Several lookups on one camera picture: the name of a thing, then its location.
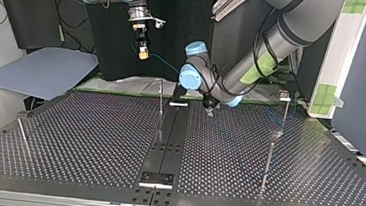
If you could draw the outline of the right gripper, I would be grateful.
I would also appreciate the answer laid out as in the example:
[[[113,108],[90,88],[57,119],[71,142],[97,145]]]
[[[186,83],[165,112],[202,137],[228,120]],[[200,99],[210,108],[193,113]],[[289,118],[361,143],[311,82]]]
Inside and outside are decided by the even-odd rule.
[[[141,60],[149,58],[149,49],[147,48],[149,43],[148,25],[145,22],[133,22],[132,29],[136,35],[136,43],[140,47],[138,56]]]

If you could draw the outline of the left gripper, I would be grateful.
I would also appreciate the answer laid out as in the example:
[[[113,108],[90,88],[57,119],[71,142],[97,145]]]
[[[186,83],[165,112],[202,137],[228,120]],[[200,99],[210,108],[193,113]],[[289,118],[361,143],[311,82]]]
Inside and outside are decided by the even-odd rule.
[[[211,94],[205,94],[202,98],[202,104],[206,109],[206,114],[213,118],[213,110],[219,105],[219,100],[216,100]]]

